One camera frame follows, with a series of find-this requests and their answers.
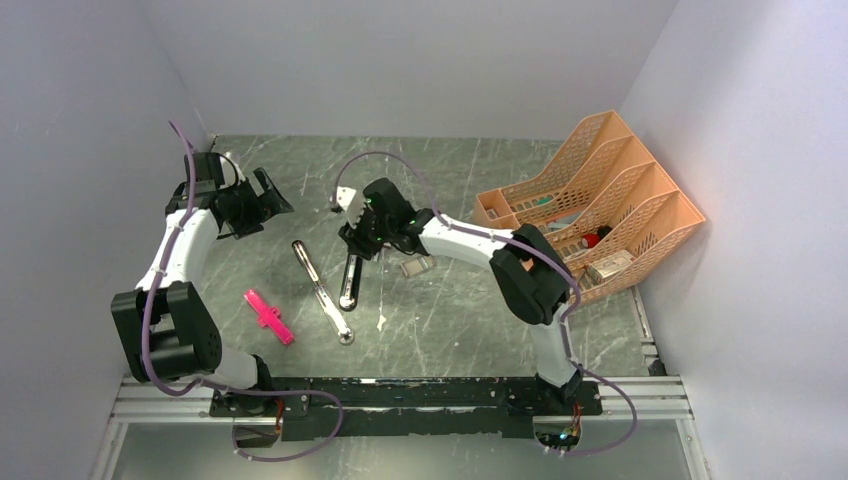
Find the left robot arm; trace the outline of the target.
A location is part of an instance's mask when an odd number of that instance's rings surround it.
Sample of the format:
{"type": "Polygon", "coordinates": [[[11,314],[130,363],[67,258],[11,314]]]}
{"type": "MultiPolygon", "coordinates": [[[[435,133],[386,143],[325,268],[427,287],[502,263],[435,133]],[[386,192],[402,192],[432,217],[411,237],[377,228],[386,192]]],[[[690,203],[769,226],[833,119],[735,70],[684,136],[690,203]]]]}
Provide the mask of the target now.
{"type": "Polygon", "coordinates": [[[245,175],[223,154],[185,160],[193,182],[180,183],[166,209],[166,231],[149,270],[110,311],[132,376],[146,383],[186,379],[238,389],[237,403],[261,416],[273,409],[277,388],[264,361],[224,346],[197,282],[213,243],[263,231],[264,222],[292,212],[263,167],[245,175]]]}

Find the beige stapler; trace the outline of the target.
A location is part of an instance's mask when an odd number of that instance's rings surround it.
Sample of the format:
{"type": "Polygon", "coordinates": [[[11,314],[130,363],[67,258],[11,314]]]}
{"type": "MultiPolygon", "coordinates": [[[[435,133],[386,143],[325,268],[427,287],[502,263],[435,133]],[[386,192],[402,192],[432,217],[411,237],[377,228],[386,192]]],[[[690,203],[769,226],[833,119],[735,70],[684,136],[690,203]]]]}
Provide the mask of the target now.
{"type": "Polygon", "coordinates": [[[319,272],[312,263],[312,258],[305,244],[301,240],[295,240],[292,242],[292,249],[298,262],[310,279],[315,297],[327,317],[337,340],[342,345],[351,345],[355,340],[354,332],[328,293],[319,272]]]}

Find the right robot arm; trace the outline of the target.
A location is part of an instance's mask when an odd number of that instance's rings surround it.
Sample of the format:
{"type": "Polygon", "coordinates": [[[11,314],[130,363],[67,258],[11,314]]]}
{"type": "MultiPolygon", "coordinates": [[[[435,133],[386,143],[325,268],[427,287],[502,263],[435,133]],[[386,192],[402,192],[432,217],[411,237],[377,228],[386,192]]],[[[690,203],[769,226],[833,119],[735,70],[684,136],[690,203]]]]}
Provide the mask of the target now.
{"type": "Polygon", "coordinates": [[[537,227],[487,229],[433,208],[415,209],[386,178],[362,191],[337,186],[331,205],[346,217],[340,238],[349,253],[364,260],[391,246],[406,255],[444,256],[488,270],[507,308],[529,326],[536,375],[544,382],[542,406],[562,414],[576,403],[582,374],[566,328],[576,281],[537,227]]]}

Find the black stapler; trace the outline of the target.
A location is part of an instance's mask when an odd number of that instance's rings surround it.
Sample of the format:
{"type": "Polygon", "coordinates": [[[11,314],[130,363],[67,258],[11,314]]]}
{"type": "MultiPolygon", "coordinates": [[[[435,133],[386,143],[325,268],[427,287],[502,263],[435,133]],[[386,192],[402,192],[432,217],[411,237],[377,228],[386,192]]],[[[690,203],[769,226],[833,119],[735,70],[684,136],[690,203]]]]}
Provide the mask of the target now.
{"type": "Polygon", "coordinates": [[[358,305],[362,273],[363,259],[355,254],[349,254],[338,300],[338,306],[344,312],[351,312],[358,305]]]}

